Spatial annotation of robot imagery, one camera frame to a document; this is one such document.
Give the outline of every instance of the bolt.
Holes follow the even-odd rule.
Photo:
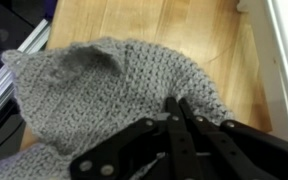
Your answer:
[[[146,125],[153,126],[153,122],[152,121],[146,121]]]
[[[180,118],[178,118],[177,116],[173,116],[172,119],[173,119],[174,121],[178,121]]]
[[[199,116],[196,117],[196,120],[199,121],[199,122],[203,122],[203,118],[199,117]]]
[[[227,122],[226,125],[231,127],[231,128],[235,127],[235,124],[231,121]]]
[[[92,168],[92,162],[91,161],[83,161],[80,164],[80,170],[81,171],[88,171]]]
[[[107,165],[104,165],[102,168],[101,168],[101,174],[103,176],[110,176],[112,175],[114,172],[114,167],[110,164],[107,164]]]

